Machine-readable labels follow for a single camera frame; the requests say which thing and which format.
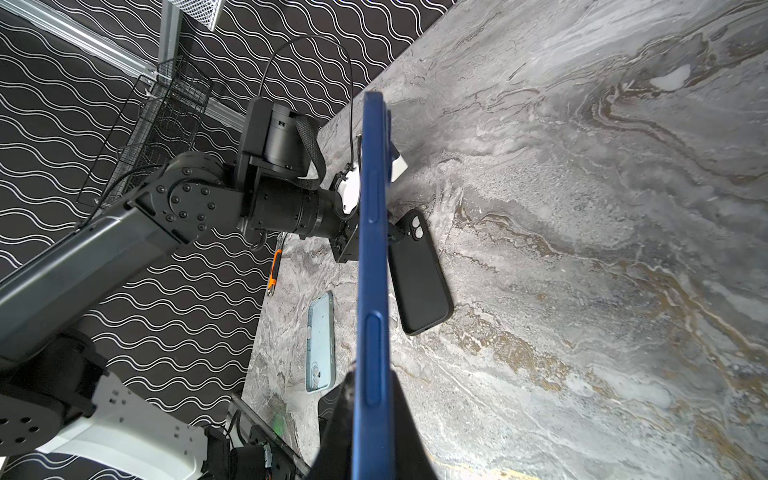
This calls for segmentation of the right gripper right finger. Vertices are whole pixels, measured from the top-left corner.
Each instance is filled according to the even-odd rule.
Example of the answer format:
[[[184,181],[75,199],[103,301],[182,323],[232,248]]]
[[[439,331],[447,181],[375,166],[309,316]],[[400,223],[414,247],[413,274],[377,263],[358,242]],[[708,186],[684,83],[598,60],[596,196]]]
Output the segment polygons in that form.
[[[411,415],[401,383],[391,372],[394,402],[394,447],[396,479],[437,480]]]

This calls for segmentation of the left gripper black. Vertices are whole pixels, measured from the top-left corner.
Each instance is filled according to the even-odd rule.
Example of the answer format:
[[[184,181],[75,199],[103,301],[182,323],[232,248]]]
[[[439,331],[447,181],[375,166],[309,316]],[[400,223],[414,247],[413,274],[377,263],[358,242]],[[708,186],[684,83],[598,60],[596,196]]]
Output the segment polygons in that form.
[[[388,225],[388,244],[394,245],[405,236],[401,227],[390,222]],[[359,216],[353,215],[344,220],[339,234],[330,240],[330,247],[336,263],[354,262],[359,259]]]

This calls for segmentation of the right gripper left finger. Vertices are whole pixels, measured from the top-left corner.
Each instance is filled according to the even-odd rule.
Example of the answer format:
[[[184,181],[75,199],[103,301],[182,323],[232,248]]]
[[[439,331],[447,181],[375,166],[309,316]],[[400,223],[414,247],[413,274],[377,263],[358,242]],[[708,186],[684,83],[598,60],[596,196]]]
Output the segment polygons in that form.
[[[332,418],[325,421],[320,449],[307,479],[348,480],[352,478],[355,374],[356,372],[352,370],[341,382],[344,384],[341,396]]]

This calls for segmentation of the blue phone black screen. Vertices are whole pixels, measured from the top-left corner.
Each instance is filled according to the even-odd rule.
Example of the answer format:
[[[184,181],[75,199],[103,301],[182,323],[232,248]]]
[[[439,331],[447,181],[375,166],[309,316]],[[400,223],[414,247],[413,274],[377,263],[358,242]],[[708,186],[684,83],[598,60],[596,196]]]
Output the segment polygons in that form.
[[[357,364],[351,444],[353,479],[393,479],[394,406],[388,312],[390,115],[383,94],[363,102],[359,198]]]

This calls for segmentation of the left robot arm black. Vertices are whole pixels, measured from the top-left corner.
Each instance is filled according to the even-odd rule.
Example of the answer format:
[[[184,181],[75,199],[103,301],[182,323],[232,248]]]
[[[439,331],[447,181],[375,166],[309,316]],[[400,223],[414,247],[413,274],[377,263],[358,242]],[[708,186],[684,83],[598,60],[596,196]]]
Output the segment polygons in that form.
[[[386,190],[391,119],[383,96],[363,102],[358,337],[345,464],[355,479],[396,473],[388,324]],[[124,199],[1,283],[1,453],[88,458],[141,479],[262,479],[261,447],[232,447],[137,397],[72,330],[139,270],[212,229],[253,220],[262,184],[230,177],[199,152],[152,167]]]

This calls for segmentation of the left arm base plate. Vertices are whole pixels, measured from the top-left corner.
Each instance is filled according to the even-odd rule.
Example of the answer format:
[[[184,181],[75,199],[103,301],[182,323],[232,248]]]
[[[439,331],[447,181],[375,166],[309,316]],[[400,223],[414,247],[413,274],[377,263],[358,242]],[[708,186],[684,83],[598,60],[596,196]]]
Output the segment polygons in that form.
[[[237,394],[224,427],[204,429],[201,479],[306,479],[310,467]]]

